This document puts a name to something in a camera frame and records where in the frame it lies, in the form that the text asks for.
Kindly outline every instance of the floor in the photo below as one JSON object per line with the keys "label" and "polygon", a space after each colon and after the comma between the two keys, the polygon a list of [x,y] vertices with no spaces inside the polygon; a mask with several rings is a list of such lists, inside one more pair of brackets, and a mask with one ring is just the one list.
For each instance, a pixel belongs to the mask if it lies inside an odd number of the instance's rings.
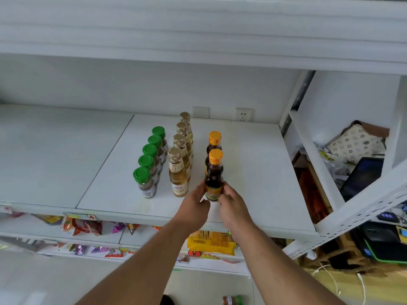
{"label": "floor", "polygon": [[[0,303],[70,305],[118,265],[113,261],[0,251]],[[222,296],[236,294],[244,296],[245,305],[264,305],[252,279],[238,275],[174,270],[165,293],[174,299],[176,305],[221,304]],[[361,300],[349,299],[346,302],[361,304]],[[385,303],[366,302],[366,305],[373,304]]]}

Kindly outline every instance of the bottle label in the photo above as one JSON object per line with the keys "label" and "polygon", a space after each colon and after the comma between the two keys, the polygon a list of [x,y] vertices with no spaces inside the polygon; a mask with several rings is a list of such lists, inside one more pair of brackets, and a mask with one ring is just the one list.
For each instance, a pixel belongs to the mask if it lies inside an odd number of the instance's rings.
{"label": "bottle label", "polygon": [[184,184],[181,184],[181,185],[172,184],[172,187],[173,187],[173,193],[178,196],[181,196],[188,191],[188,182],[185,182]]}
{"label": "bottle label", "polygon": [[158,158],[160,159],[161,164],[165,163],[165,153],[161,154]]}
{"label": "bottle label", "polygon": [[144,198],[151,198],[155,194],[155,186],[153,185],[149,190],[142,190],[141,192],[143,193]]}
{"label": "bottle label", "polygon": [[211,200],[218,200],[220,195],[222,194],[223,187],[213,188],[206,186],[206,197]]}
{"label": "bottle label", "polygon": [[169,161],[168,166],[171,172],[180,172],[184,168],[184,162],[181,161],[179,164],[173,164]]}
{"label": "bottle label", "polygon": [[184,157],[187,154],[187,149],[186,147],[181,149],[181,156]]}
{"label": "bottle label", "polygon": [[158,164],[155,166],[155,170],[157,170],[157,173],[160,173],[160,172],[161,172],[161,170],[162,170],[161,163],[158,163]]}
{"label": "bottle label", "polygon": [[154,185],[156,185],[159,180],[158,172],[154,176],[151,176],[151,179],[153,180]]}

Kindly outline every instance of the electrical outlet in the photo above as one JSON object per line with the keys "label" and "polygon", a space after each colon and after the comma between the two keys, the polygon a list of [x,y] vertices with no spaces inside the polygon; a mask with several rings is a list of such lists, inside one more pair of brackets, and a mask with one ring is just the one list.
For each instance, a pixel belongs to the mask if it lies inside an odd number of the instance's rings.
{"label": "electrical outlet", "polygon": [[252,108],[235,108],[233,121],[253,122],[254,111]]}
{"label": "electrical outlet", "polygon": [[192,107],[192,117],[197,117],[200,119],[209,119],[209,107]]}

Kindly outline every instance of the glass bottle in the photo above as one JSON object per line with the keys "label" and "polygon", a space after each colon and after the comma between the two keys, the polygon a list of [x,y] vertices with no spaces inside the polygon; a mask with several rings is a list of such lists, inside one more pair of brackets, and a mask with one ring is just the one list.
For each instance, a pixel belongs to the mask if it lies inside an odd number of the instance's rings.
{"label": "glass bottle", "polygon": [[157,173],[160,173],[162,170],[160,159],[158,158],[157,147],[154,144],[146,144],[143,146],[143,154],[151,155],[154,158],[155,169]]}
{"label": "glass bottle", "polygon": [[205,176],[208,174],[209,152],[213,149],[222,149],[221,147],[222,134],[217,131],[209,133],[209,145],[206,148],[207,157],[205,159]]}
{"label": "glass bottle", "polygon": [[184,167],[186,169],[186,175],[187,175],[187,178],[189,181],[191,179],[191,169],[189,167],[188,151],[185,146],[185,137],[181,134],[175,134],[174,135],[174,146],[177,148],[180,148],[180,150],[181,150],[181,157],[182,157],[182,160],[184,161]]}
{"label": "glass bottle", "polygon": [[168,160],[173,193],[177,197],[184,197],[188,193],[188,182],[181,150],[176,147],[169,148]]}
{"label": "glass bottle", "polygon": [[151,135],[147,141],[151,144],[154,144],[157,147],[158,151],[158,158],[160,159],[160,163],[164,164],[165,163],[165,153],[164,149],[162,148],[162,140],[159,135]]}
{"label": "glass bottle", "polygon": [[241,295],[237,295],[235,297],[228,295],[223,297],[223,305],[243,305],[243,298]]}
{"label": "glass bottle", "polygon": [[223,152],[220,149],[213,149],[209,152],[208,175],[205,178],[206,198],[211,201],[218,200],[223,189]]}
{"label": "glass bottle", "polygon": [[161,137],[162,148],[164,150],[165,156],[167,156],[168,144],[167,144],[167,140],[165,139],[165,129],[164,129],[164,127],[156,126],[156,127],[153,128],[153,130],[151,132],[153,133],[153,135],[159,135]]}
{"label": "glass bottle", "polygon": [[155,186],[150,176],[150,170],[146,167],[137,168],[133,172],[133,177],[141,189],[144,198],[151,199],[155,195]]}
{"label": "glass bottle", "polygon": [[189,167],[192,169],[192,149],[191,149],[191,143],[189,142],[189,134],[188,134],[188,125],[184,122],[180,122],[177,124],[177,133],[181,134],[185,137],[185,145],[186,149],[188,151],[188,156],[189,156]]}
{"label": "glass bottle", "polygon": [[157,183],[160,178],[158,176],[157,169],[155,169],[154,158],[151,155],[142,155],[138,159],[138,164],[140,165],[140,167],[146,167],[150,170],[153,184],[157,187]]}
{"label": "glass bottle", "polygon": [[181,112],[180,113],[180,121],[186,123],[188,125],[188,136],[189,142],[191,143],[191,157],[194,157],[194,135],[192,134],[191,128],[191,116],[188,112]]}

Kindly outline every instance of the hand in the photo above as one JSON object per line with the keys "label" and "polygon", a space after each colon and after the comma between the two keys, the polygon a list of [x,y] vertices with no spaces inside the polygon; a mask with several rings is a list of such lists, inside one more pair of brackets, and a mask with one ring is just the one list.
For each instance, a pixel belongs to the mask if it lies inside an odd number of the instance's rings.
{"label": "hand", "polygon": [[199,185],[182,200],[178,212],[172,219],[185,227],[185,232],[188,233],[188,235],[200,230],[208,219],[210,202],[206,199],[201,201],[204,194],[205,180],[199,183]]}
{"label": "hand", "polygon": [[255,224],[243,198],[228,183],[223,183],[223,194],[219,197],[221,219],[232,237],[239,243],[240,233]]}

